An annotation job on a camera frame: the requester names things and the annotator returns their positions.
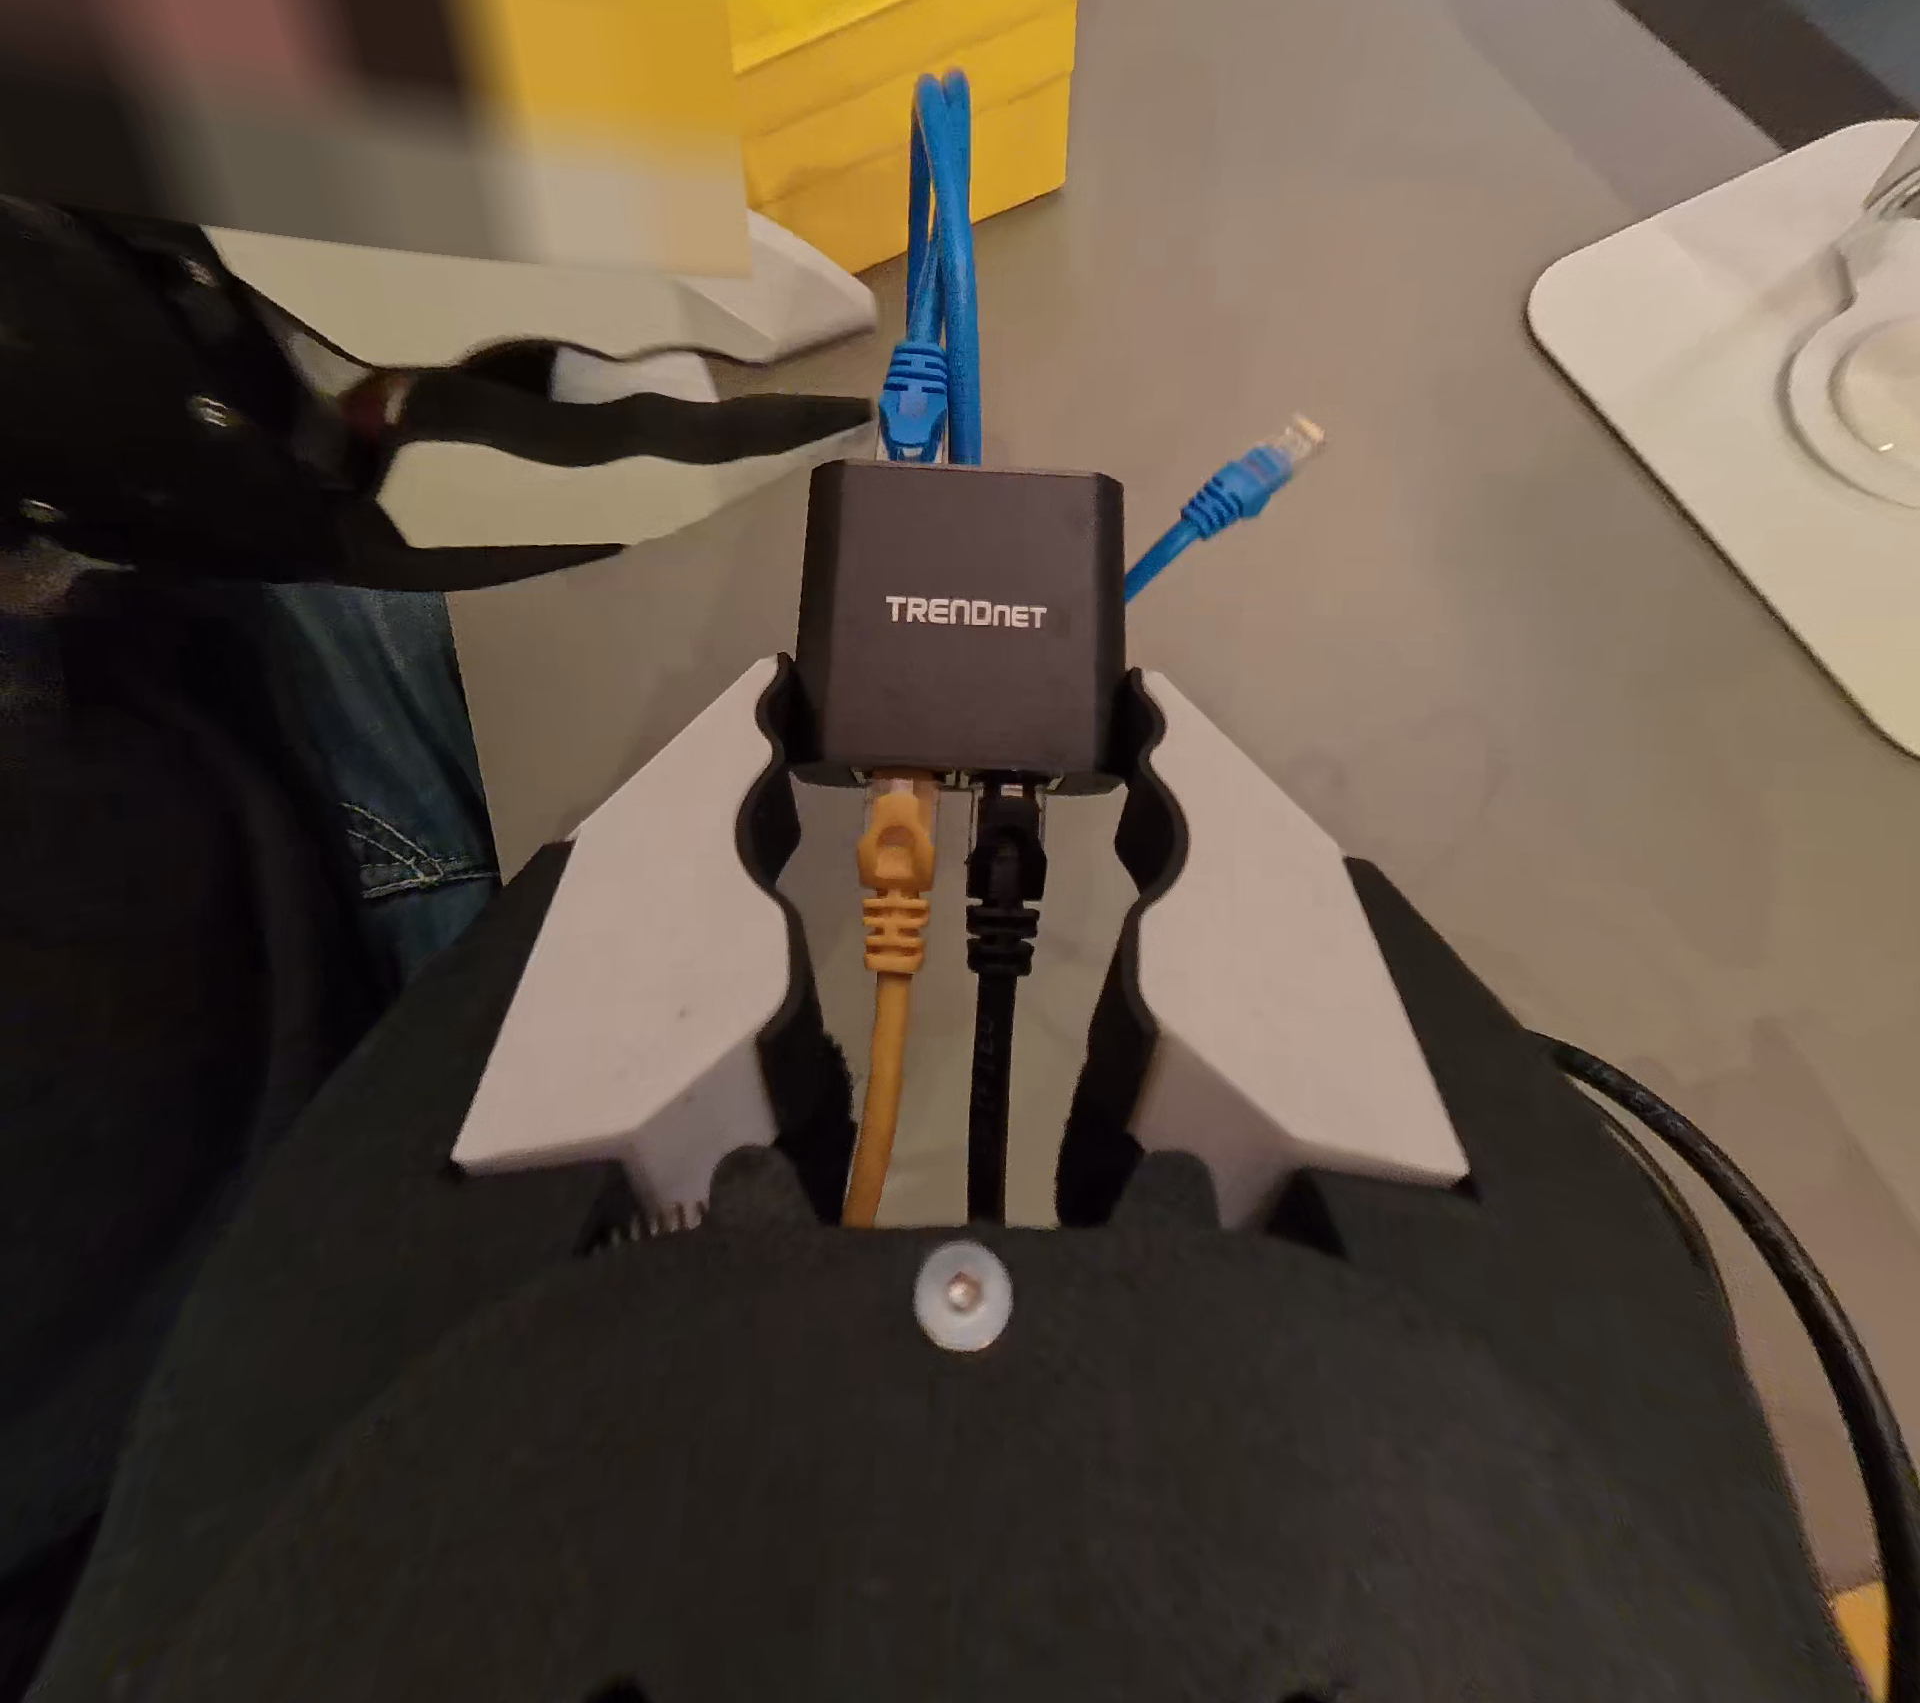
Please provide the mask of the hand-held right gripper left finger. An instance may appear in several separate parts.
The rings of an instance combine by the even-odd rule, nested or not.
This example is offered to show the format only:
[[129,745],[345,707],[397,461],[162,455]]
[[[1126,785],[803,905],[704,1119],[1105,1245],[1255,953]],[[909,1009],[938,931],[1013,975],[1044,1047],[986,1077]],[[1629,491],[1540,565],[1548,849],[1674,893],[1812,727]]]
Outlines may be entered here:
[[756,659],[565,841],[449,1157],[468,1173],[620,1167],[697,1211],[776,1145],[836,1209],[836,1045],[778,879],[799,843],[796,673]]

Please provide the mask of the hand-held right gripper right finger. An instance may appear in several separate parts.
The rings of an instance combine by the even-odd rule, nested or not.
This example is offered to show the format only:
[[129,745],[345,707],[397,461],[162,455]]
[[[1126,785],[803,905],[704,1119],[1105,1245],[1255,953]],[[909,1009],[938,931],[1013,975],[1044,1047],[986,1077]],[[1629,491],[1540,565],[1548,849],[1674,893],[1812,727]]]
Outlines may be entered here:
[[1470,1161],[1344,853],[1161,671],[1115,701],[1133,885],[1062,1135],[1062,1223],[1100,1227],[1150,1153],[1257,1227],[1300,1171],[1450,1189]]

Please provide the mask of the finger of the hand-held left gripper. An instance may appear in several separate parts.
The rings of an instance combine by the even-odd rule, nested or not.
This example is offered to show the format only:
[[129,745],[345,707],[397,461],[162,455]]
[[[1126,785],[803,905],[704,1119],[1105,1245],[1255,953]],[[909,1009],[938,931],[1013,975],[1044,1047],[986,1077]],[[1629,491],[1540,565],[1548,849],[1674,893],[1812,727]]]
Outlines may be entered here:
[[212,227],[300,375],[341,395],[374,371],[457,367],[553,345],[564,401],[663,393],[712,401],[705,361],[763,367],[874,329],[872,289],[747,217],[746,275],[544,267]]
[[371,585],[461,593],[668,537],[868,445],[866,397],[401,389],[371,425]]

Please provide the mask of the black ethernet splitter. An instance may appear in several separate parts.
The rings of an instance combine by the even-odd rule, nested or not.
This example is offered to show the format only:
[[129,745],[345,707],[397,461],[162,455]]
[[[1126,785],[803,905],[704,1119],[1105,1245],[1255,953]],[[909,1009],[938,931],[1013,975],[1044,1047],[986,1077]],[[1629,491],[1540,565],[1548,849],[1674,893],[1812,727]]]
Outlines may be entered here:
[[807,481],[789,763],[1112,787],[1123,489],[1093,471],[836,461]]

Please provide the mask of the person's jeans leg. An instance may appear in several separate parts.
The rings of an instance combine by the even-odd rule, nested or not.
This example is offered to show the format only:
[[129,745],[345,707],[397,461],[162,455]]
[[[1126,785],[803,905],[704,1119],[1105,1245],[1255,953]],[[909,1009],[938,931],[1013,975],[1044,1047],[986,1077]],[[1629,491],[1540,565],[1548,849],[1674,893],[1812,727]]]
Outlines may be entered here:
[[494,885],[498,859],[446,595],[271,585],[290,725],[369,901]]

